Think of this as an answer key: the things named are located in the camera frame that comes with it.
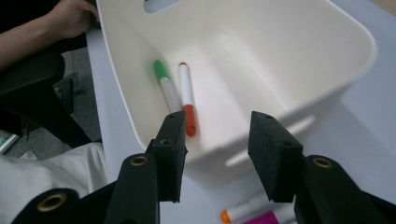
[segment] green marker cap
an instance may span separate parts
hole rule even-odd
[[[160,60],[156,60],[154,62],[154,72],[158,80],[161,80],[161,78],[163,77],[169,78],[168,74],[166,73],[165,67],[163,66],[163,63]]]

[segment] orange marker cap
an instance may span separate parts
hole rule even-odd
[[[186,112],[186,135],[193,137],[197,132],[195,126],[194,106],[183,105],[183,110]]]
[[[227,224],[231,223],[231,220],[230,220],[230,217],[228,216],[227,210],[224,210],[220,213],[220,220],[223,223],[227,223]]]

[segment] table surface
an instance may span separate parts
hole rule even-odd
[[[396,204],[396,17],[368,0],[333,0],[374,36],[377,60],[304,141],[304,154],[338,161],[361,189]],[[122,161],[145,151],[135,137],[100,30],[87,33],[107,174],[116,180]],[[161,203],[162,223],[219,223],[219,212],[263,188],[254,171],[227,184],[204,187],[183,177],[181,203]]]

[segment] pink marker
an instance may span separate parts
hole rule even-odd
[[[294,203],[285,204],[274,211],[265,213],[260,217],[255,217],[245,224],[283,224],[295,219]]]

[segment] gray floor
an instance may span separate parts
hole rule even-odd
[[[66,52],[63,56],[66,64],[65,75],[78,74],[78,79],[73,83],[77,94],[74,95],[74,113],[71,116],[91,140],[100,139],[100,126],[88,51],[87,49],[78,49]],[[31,150],[38,160],[44,160],[70,149],[68,145],[63,144],[47,130],[38,128],[21,137],[5,155],[20,157]]]

